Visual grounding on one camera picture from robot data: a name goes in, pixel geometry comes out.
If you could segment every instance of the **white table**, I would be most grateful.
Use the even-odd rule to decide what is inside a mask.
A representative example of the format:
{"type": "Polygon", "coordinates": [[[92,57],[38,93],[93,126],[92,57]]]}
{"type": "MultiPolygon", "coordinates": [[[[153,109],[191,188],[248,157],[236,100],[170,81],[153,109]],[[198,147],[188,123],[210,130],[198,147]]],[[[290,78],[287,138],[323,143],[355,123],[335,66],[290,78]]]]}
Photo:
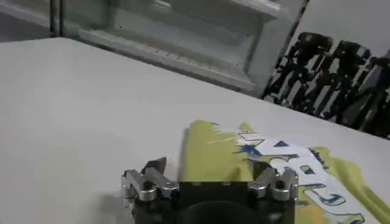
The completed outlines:
{"type": "Polygon", "coordinates": [[[167,156],[195,119],[359,164],[390,203],[390,142],[67,39],[0,44],[0,223],[126,223],[123,170],[167,156]]]}

